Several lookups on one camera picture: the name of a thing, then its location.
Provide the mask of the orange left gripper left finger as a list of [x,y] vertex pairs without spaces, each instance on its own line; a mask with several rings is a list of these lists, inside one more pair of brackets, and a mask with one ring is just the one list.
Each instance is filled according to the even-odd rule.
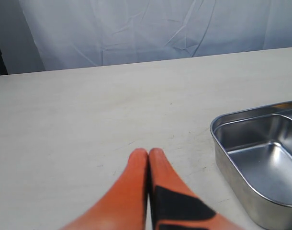
[[148,153],[135,149],[113,186],[63,230],[143,230],[146,225]]

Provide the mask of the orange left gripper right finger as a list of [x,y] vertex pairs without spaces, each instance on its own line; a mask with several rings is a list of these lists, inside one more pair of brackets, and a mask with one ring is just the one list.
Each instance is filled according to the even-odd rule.
[[232,222],[207,206],[182,181],[160,148],[149,153],[154,230],[231,230]]

